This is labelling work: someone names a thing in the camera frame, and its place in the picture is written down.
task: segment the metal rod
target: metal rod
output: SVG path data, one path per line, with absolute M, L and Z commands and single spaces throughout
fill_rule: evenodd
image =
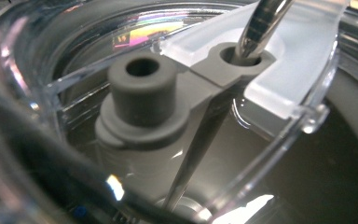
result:
M 231 63 L 255 65 L 293 0 L 261 0 L 246 25 Z

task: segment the gray plastic part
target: gray plastic part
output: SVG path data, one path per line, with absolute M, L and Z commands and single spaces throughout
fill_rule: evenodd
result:
M 134 126 L 153 127 L 175 109 L 176 66 L 157 54 L 142 52 L 118 59 L 108 70 L 117 115 Z
M 256 77 L 275 62 L 275 58 L 270 53 L 263 51 L 260 55 L 260 63 L 256 65 L 237 66 L 228 63 L 225 60 L 226 54 L 230 49 L 234 49 L 235 45 L 235 43 L 223 43 L 213 47 L 208 57 L 194 64 L 191 70 L 215 85 L 227 89 L 239 80 L 250 80 Z
M 153 53 L 128 54 L 109 69 L 111 93 L 95 124 L 99 141 L 113 148 L 168 145 L 184 131 L 190 107 L 176 88 L 176 68 Z
M 234 47 L 224 43 L 212 48 L 207 59 L 179 74 L 177 81 L 174 65 L 164 56 L 143 52 L 117 60 L 109 69 L 111 94 L 104 99 L 95 124 L 99 141 L 111 148 L 165 147 L 180 137 L 191 109 L 275 62 L 263 52 L 260 63 L 253 66 L 227 63 L 225 54 Z

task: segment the hole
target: hole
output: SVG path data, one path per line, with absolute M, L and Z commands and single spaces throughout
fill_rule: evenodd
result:
M 155 73 L 159 68 L 158 62 L 153 59 L 137 59 L 127 65 L 127 72 L 131 76 L 146 77 Z
M 243 66 L 243 67 L 255 66 L 255 65 L 258 65 L 258 64 L 261 63 L 261 58 L 232 61 L 234 51 L 235 51 L 235 47 L 230 47 L 230 48 L 227 48 L 227 49 L 223 49 L 220 52 L 220 57 L 226 63 L 237 65 L 237 66 Z

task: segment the gray cylindrical post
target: gray cylindrical post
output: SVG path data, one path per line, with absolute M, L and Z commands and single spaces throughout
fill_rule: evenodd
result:
M 163 57 L 140 53 L 116 61 L 108 71 L 117 115 L 130 125 L 151 127 L 175 109 L 175 65 Z

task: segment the frosted plastic piece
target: frosted plastic piece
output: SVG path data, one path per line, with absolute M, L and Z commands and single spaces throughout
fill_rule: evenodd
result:
M 277 61 L 246 88 L 247 99 L 288 119 L 329 59 L 338 22 L 349 0 L 297 0 L 266 46 Z M 215 17 L 161 43 L 162 54 L 187 66 L 224 42 L 237 42 L 256 4 Z

